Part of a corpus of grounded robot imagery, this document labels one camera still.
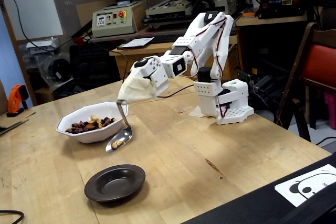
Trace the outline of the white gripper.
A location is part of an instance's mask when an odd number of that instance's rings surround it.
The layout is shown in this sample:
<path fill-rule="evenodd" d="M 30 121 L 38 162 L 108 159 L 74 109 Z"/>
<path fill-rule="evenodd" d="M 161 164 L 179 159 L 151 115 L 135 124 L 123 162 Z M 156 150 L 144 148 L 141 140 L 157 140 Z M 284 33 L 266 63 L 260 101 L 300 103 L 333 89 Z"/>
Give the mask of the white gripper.
<path fill-rule="evenodd" d="M 151 96 L 159 96 L 168 88 L 167 73 L 158 56 L 136 61 L 131 68 L 131 76 L 141 81 L 149 81 L 145 86 Z"/>

